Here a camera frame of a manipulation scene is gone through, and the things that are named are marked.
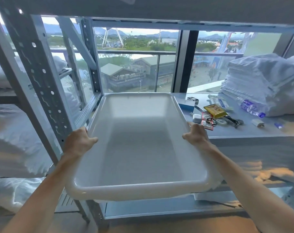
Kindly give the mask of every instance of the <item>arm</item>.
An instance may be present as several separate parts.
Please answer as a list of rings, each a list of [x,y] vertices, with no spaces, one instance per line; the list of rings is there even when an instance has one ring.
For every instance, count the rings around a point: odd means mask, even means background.
[[[72,166],[97,141],[96,137],[88,137],[85,127],[73,131],[65,141],[64,154],[55,170],[44,179],[1,233],[47,232]]]
[[[294,233],[294,210],[264,185],[247,175],[208,139],[203,126],[191,123],[183,138],[212,162],[263,233]]]

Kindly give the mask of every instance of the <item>floor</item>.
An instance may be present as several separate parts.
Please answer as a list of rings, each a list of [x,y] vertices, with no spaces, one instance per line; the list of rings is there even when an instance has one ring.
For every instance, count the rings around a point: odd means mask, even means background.
[[[0,231],[11,216],[0,217]],[[79,213],[56,213],[48,233],[96,233],[93,221],[86,225]],[[258,233],[251,219],[229,216],[174,222],[142,223],[110,227],[105,233]]]

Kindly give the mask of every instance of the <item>water bottle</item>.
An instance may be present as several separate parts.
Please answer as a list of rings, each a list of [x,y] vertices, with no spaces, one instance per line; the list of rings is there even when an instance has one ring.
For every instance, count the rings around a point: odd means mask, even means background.
[[[261,112],[263,111],[263,105],[251,102],[250,100],[245,100],[241,97],[238,97],[236,101],[238,102],[239,106],[241,106],[241,108],[247,111],[248,113],[258,116],[260,118],[266,116],[265,113]]]

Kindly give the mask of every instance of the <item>tape roll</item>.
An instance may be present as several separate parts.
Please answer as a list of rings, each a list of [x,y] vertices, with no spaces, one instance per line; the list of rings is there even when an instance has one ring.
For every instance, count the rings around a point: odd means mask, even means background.
[[[223,119],[216,119],[217,124],[221,126],[226,126],[228,123]]]

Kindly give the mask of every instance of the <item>white plastic tray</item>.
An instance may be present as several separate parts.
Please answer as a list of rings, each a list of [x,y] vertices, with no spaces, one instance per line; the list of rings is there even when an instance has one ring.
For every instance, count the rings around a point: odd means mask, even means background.
[[[89,128],[98,143],[73,170],[67,193],[77,200],[141,200],[207,191],[219,173],[183,140],[189,131],[168,93],[105,95]]]

